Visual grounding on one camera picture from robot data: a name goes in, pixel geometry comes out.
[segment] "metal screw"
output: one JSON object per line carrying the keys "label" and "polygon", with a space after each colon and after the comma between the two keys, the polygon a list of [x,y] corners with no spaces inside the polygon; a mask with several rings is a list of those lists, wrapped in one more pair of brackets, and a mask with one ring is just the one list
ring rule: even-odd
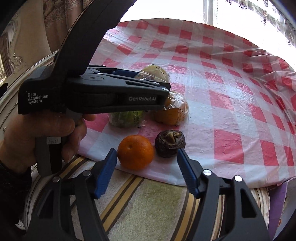
{"label": "metal screw", "polygon": [[52,181],[54,182],[54,183],[58,183],[59,181],[60,181],[60,177],[59,176],[56,176],[56,177],[54,177],[53,179],[52,179]]}
{"label": "metal screw", "polygon": [[242,181],[242,177],[239,176],[239,175],[236,175],[236,176],[234,177],[234,179],[235,179],[237,182],[241,182],[241,181]]}
{"label": "metal screw", "polygon": [[206,175],[206,176],[210,176],[210,175],[212,175],[212,172],[211,172],[210,170],[208,170],[208,169],[203,170],[202,173],[203,173],[204,175]]}
{"label": "metal screw", "polygon": [[85,177],[88,177],[91,175],[91,171],[90,170],[85,170],[83,173],[82,173],[83,176]]}

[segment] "green vegetable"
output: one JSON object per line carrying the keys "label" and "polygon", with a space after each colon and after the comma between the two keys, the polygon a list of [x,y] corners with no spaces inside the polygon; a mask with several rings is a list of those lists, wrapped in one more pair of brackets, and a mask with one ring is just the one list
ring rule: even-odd
{"label": "green vegetable", "polygon": [[144,111],[127,111],[109,113],[109,122],[115,127],[129,128],[139,127]]}

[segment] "tangerine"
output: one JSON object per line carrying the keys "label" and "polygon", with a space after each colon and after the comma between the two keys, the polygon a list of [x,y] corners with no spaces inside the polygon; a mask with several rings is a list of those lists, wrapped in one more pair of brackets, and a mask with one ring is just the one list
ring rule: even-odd
{"label": "tangerine", "polygon": [[142,170],[153,160],[154,148],[148,138],[131,135],[124,138],[117,150],[121,165],[131,170]]}
{"label": "tangerine", "polygon": [[165,125],[178,126],[188,115],[189,106],[185,98],[174,91],[170,91],[162,110],[150,111],[152,119]]}

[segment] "sleeve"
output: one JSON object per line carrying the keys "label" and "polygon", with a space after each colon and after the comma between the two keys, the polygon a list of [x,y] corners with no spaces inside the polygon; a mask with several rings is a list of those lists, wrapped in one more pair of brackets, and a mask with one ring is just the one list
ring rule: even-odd
{"label": "sleeve", "polygon": [[18,175],[0,161],[0,212],[11,224],[18,223],[31,184],[31,168],[28,168],[24,174]]}

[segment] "red and white checkered tablecloth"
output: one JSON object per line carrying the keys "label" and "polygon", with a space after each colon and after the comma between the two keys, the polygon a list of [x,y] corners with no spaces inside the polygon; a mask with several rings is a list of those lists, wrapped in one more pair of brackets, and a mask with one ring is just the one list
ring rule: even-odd
{"label": "red and white checkered tablecloth", "polygon": [[[188,101],[188,121],[174,128],[184,133],[191,159],[221,177],[239,174],[250,188],[296,176],[296,76],[283,59],[209,25],[149,19],[109,30],[91,61],[135,71],[151,63],[170,74],[171,89]],[[104,159],[128,135],[154,144],[160,131],[172,128],[151,120],[141,129],[115,128],[107,114],[87,126],[79,153],[94,160]],[[117,168],[125,170],[119,163]],[[133,173],[185,185],[176,158],[156,156],[147,169]]]}

